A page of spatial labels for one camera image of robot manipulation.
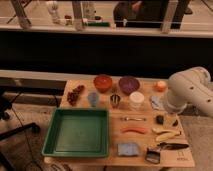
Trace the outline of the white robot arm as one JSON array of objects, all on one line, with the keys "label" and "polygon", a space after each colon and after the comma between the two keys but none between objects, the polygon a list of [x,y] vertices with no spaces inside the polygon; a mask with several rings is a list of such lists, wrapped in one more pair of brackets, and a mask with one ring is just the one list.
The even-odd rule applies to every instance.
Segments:
[{"label": "white robot arm", "polygon": [[179,114],[191,103],[213,118],[213,91],[207,87],[210,81],[210,73],[203,67],[174,73],[168,79],[168,90],[162,99],[164,109],[169,114]]}]

